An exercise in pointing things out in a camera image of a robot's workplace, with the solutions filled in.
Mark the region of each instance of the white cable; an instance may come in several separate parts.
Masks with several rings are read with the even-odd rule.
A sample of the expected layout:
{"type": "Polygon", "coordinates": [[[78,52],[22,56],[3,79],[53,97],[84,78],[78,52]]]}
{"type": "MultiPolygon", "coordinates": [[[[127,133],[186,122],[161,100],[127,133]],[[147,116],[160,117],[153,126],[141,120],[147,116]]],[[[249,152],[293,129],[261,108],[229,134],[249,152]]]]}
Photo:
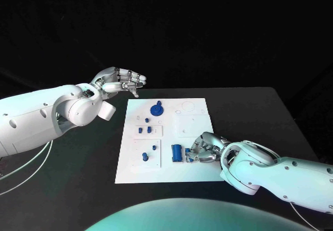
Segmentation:
{"type": "Polygon", "coordinates": [[[296,210],[296,207],[294,207],[293,203],[290,203],[290,205],[291,205],[291,207],[293,207],[296,213],[298,214],[298,212],[297,212],[297,210],[296,210]]]}
{"type": "MultiPolygon", "coordinates": [[[[46,155],[46,157],[45,157],[43,163],[45,163],[45,161],[46,161],[46,159],[48,159],[48,157],[49,157],[50,148],[49,148],[48,155],[46,155]]],[[[43,163],[40,164],[39,168],[36,169],[36,171],[35,171],[35,173],[30,175],[30,177],[29,177],[14,188],[12,188],[10,190],[7,190],[7,191],[4,191],[3,193],[0,193],[0,196],[4,195],[7,192],[10,192],[13,189],[16,189],[16,188],[33,177],[33,175],[36,174],[36,172],[37,172],[39,169],[42,168],[43,163]]]]}
{"type": "Polygon", "coordinates": [[[27,162],[23,166],[20,166],[12,173],[9,173],[6,176],[3,176],[3,177],[0,178],[0,180],[3,180],[6,177],[9,177],[12,174],[14,174],[19,170],[22,170],[22,169],[32,163],[32,161],[33,161],[33,160],[37,158],[37,156],[42,154],[42,152],[43,152],[43,150],[46,149],[49,143],[50,143],[50,142],[48,142],[48,143],[45,144],[43,149],[42,149],[40,152],[36,154],[36,156],[29,160],[29,162],[27,162]]]}

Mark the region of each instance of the white board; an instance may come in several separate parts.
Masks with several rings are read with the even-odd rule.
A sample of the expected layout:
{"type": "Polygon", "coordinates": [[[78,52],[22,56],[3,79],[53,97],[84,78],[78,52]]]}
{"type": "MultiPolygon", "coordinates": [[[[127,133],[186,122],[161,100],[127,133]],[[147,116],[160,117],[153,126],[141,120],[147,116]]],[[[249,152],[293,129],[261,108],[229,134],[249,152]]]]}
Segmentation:
{"type": "Polygon", "coordinates": [[[185,159],[185,148],[205,131],[213,132],[205,99],[128,100],[115,183],[222,181],[219,161],[203,164],[185,159]],[[157,101],[164,112],[153,116],[150,108],[157,101]],[[173,144],[182,145],[183,162],[172,162],[173,144]],[[143,152],[148,161],[143,161],[143,152]]]}

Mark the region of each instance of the black table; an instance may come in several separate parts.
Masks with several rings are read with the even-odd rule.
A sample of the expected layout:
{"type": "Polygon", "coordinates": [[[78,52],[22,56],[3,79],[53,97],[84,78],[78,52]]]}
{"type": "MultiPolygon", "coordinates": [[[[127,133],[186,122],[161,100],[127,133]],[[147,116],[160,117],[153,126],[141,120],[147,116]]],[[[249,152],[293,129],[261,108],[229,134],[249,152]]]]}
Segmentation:
{"type": "MultiPolygon", "coordinates": [[[[215,133],[231,141],[251,140],[281,156],[317,161],[306,138],[272,88],[140,90],[140,98],[205,98],[215,133]]],[[[33,178],[0,197],[1,230],[84,230],[121,209],[150,200],[189,197],[234,202],[265,210],[306,225],[290,204],[264,188],[254,196],[225,182],[114,184],[127,101],[121,92],[108,102],[117,112],[97,118],[55,140],[46,164],[33,178]]],[[[37,150],[12,157],[20,166],[37,150]]],[[[37,168],[0,181],[1,192],[37,168]]],[[[317,228],[333,228],[333,216],[296,206],[317,228]]]]}

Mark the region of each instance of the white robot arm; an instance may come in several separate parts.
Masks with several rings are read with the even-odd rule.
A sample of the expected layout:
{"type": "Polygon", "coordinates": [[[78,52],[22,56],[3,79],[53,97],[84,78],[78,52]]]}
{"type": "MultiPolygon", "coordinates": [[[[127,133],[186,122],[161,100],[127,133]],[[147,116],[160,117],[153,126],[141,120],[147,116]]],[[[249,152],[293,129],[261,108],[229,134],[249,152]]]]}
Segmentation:
{"type": "Polygon", "coordinates": [[[104,100],[137,88],[146,77],[115,67],[102,70],[89,84],[65,85],[0,100],[0,157],[37,148],[97,116],[110,120],[115,107],[104,100]]]}
{"type": "Polygon", "coordinates": [[[222,179],[245,194],[262,186],[284,201],[333,214],[333,166],[280,157],[249,141],[229,142],[205,132],[186,157],[202,163],[221,162],[222,179]]]}

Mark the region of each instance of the hole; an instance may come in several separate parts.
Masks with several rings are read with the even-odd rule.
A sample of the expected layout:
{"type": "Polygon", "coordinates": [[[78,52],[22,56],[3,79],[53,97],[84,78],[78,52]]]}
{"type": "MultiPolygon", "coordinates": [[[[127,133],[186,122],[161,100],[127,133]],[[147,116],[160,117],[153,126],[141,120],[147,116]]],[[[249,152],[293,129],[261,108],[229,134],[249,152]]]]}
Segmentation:
{"type": "Polygon", "coordinates": [[[16,127],[17,127],[16,121],[14,121],[14,120],[10,120],[10,121],[9,121],[9,125],[12,126],[12,128],[16,128],[16,127]]]}
{"type": "Polygon", "coordinates": [[[46,111],[43,109],[40,109],[39,112],[40,112],[40,115],[46,118],[46,116],[48,116],[46,111]]]}

